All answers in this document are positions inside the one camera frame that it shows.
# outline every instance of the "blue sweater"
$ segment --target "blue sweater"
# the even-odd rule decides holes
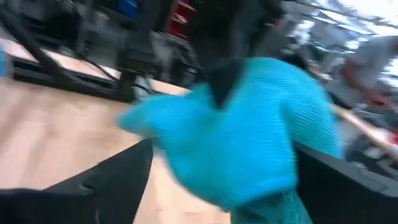
[[[287,63],[250,58],[225,109],[214,108],[203,84],[185,96],[154,96],[132,107],[119,117],[119,127],[153,138],[177,180],[197,197],[234,210],[284,194],[270,202],[270,211],[284,214],[284,223],[298,223],[306,214],[294,189],[292,141],[340,156],[323,90]],[[298,210],[303,214],[292,214]]]

